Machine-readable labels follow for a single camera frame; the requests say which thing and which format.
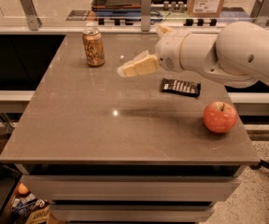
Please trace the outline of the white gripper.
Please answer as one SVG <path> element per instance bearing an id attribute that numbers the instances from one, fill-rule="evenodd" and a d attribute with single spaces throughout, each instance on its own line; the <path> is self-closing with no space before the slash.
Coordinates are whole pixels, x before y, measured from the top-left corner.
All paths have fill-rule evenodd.
<path id="1" fill-rule="evenodd" d="M 181 46 L 190 34 L 188 30 L 172 30 L 171 27 L 157 23 L 157 35 L 160 37 L 155 46 L 155 54 L 147 50 L 135 56 L 131 61 L 117 69 L 121 77 L 136 77 L 155 73 L 160 66 L 167 71 L 182 72 L 180 64 Z"/>

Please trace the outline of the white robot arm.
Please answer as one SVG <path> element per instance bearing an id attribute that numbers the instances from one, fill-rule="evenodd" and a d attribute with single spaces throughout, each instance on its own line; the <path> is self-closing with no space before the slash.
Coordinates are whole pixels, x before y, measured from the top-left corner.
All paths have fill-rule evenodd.
<path id="1" fill-rule="evenodd" d="M 269 86 L 269 32 L 247 21 L 233 22 L 219 33 L 197 33 L 158 24 L 153 54 L 143 51 L 118 68 L 122 77 L 166 71 L 196 72 L 228 87 Z"/>

